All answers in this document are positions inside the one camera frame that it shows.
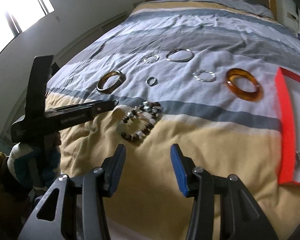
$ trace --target silver bangle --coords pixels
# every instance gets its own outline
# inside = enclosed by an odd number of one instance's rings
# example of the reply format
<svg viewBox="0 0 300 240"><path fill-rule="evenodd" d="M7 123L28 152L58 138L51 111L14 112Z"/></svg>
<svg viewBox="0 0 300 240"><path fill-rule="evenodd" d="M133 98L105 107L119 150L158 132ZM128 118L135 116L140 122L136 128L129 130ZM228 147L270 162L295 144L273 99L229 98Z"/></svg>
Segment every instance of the silver bangle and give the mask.
<svg viewBox="0 0 300 240"><path fill-rule="evenodd" d="M170 59L169 58L172 54L175 54L176 52L179 52L179 51L182 51L182 50L190 52L191 56L189 58L180 59L180 60L178 60L178 59ZM166 55L166 60L172 61L172 62L188 62L193 57L194 57L194 53L191 50L189 50L189 49L174 49L174 50L171 50L171 51L168 52L168 54Z"/></svg>
<svg viewBox="0 0 300 240"><path fill-rule="evenodd" d="M158 80L155 77L149 77L146 82L150 87L153 87L157 84L157 81Z"/></svg>
<svg viewBox="0 0 300 240"><path fill-rule="evenodd" d="M202 73L209 73L211 75L211 78L202 79L199 77ZM216 74L209 71L209 70L197 70L196 72L193 72L192 75L196 80L202 81L202 82L213 82L216 80Z"/></svg>
<svg viewBox="0 0 300 240"><path fill-rule="evenodd" d="M156 57L156 59L155 60L148 60L149 58L151 58L151 57ZM157 62L158 60L159 60L159 55L157 55L157 54L149 54L149 55L147 55L144 59L143 59L143 61L145 62L145 63L155 63L155 62Z"/></svg>

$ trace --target metal pin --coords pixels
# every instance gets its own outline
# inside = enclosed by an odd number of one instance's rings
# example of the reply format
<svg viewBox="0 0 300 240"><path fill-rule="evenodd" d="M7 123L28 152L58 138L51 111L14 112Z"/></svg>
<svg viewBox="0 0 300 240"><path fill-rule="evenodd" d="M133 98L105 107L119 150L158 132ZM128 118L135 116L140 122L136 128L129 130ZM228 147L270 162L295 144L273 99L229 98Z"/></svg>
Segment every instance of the metal pin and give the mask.
<svg viewBox="0 0 300 240"><path fill-rule="evenodd" d="M235 175L235 174L230 174L229 175L229 179L232 180L232 181L237 181L238 180L238 176Z"/></svg>
<svg viewBox="0 0 300 240"><path fill-rule="evenodd" d="M64 181L65 179L67 179L67 175L66 174L62 174L58 179L60 181Z"/></svg>
<svg viewBox="0 0 300 240"><path fill-rule="evenodd" d="M97 174L97 173L99 173L99 172L102 172L102 171L103 171L103 168L101 168L101 167L96 167L96 168L93 169L93 172L94 172L95 174Z"/></svg>
<svg viewBox="0 0 300 240"><path fill-rule="evenodd" d="M203 168L197 166L197 167L194 167L193 171L194 171L195 173L201 173L201 172L203 172Z"/></svg>

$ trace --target black metal bracket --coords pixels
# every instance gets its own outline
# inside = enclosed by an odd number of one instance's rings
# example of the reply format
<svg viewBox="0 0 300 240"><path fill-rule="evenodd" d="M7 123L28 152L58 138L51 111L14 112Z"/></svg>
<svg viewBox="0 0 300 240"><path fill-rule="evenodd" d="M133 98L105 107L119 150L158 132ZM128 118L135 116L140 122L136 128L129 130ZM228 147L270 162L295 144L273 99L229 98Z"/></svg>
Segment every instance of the black metal bracket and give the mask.
<svg viewBox="0 0 300 240"><path fill-rule="evenodd" d="M278 240L266 215L237 175L211 175L183 156L178 144L171 146L170 156L180 191L185 197L194 197L186 240L212 239L215 194L221 201L220 240Z"/></svg>
<svg viewBox="0 0 300 240"><path fill-rule="evenodd" d="M110 240L102 198L111 197L117 190L125 157L125 146L119 144L101 167L84 176L61 175L35 206L18 240L76 239L75 207L80 194L84 240Z"/></svg>

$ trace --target jewelry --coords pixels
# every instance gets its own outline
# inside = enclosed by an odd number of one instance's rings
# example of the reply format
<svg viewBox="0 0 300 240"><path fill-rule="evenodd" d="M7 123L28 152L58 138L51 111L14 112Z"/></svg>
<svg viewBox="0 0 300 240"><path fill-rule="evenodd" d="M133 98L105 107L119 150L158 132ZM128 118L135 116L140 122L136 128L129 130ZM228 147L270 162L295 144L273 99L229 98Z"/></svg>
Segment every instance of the jewelry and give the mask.
<svg viewBox="0 0 300 240"><path fill-rule="evenodd" d="M172 54L175 54L176 52L179 52L179 51L189 51L191 53L191 56L189 58L186 58L186 59L170 59L169 57L172 55ZM191 60L192 58L194 57L194 54L191 50L189 49L174 49L174 50L171 50L169 51L169 53L166 55L166 60L168 61L172 61L172 62L188 62L189 60Z"/></svg>
<svg viewBox="0 0 300 240"><path fill-rule="evenodd" d="M234 84L234 79L238 76L242 76L247 78L256 88L254 92L247 92L241 90ZM247 101L258 101L262 97L262 87L260 86L259 82L252 76L248 71L245 71L240 68L232 68L226 74L226 84L228 88L239 98Z"/></svg>
<svg viewBox="0 0 300 240"><path fill-rule="evenodd" d="M118 80L109 88L104 89L103 85L106 81L112 76L119 76ZM111 94L116 88L120 87L120 85L124 82L124 74L120 71L115 70L105 74L97 83L97 90L104 94Z"/></svg>
<svg viewBox="0 0 300 240"><path fill-rule="evenodd" d="M202 74L202 73L209 73L211 75L211 77L202 79L202 78L199 77L199 75ZM202 81L202 82L213 82L213 81L216 80L216 74L209 71L209 70L197 70L197 71L193 72L192 75L194 76L194 78L196 80L199 80L199 81Z"/></svg>
<svg viewBox="0 0 300 240"><path fill-rule="evenodd" d="M153 60L148 60L149 58L151 58L151 57L156 57L156 59L153 59ZM158 60L159 60L159 55L157 55L157 54L149 54L149 55L147 55L144 59L143 59L143 61L145 62L145 63L155 63L155 62L157 62Z"/></svg>
<svg viewBox="0 0 300 240"><path fill-rule="evenodd" d="M134 109L131 112L129 112L117 125L118 132L120 133L121 137L127 141L134 142L147 136L156 123L156 119L158 117L158 110L161 109L162 108L159 102L145 101L142 103L142 105L135 106ZM145 124L144 128L142 128L135 134L128 134L126 132L121 131L120 126L122 123L127 123L129 119L132 118L141 118L141 114L148 114L150 117L148 118L148 123Z"/></svg>
<svg viewBox="0 0 300 240"><path fill-rule="evenodd" d="M300 167L300 152L296 151L296 164L295 169L298 169Z"/></svg>
<svg viewBox="0 0 300 240"><path fill-rule="evenodd" d="M146 82L150 87L153 87L157 84L157 81L158 80L155 77L149 77Z"/></svg>

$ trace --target bedspread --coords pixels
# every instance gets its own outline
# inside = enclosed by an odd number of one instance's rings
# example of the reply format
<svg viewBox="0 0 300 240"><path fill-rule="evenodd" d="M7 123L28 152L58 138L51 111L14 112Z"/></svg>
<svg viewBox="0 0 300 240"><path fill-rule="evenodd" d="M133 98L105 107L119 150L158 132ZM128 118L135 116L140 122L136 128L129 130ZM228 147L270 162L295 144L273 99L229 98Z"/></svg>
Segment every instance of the bedspread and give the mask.
<svg viewBox="0 0 300 240"><path fill-rule="evenodd" d="M194 53L188 62L165 60L173 49ZM153 64L146 55L160 56ZM192 199L178 189L170 146L211 174L237 174L269 218L280 239L300 222L300 186L278 186L281 134L274 77L279 66L300 74L300 41L269 17L220 2L169 0L139 5L128 19L109 31L48 82L46 108L91 100L119 100L110 112L61 131L61 170L84 174L114 153L118 143L127 158L117 192L105 199L106 214L150 239L185 239ZM264 94L257 102L234 95L226 72L252 73ZM199 82L192 73L204 69L214 82ZM96 90L107 72L119 70L126 80L112 94ZM158 79L149 87L148 77ZM117 123L143 101L160 102L162 114L143 141L130 143ZM214 239L220 229L215 198Z"/></svg>

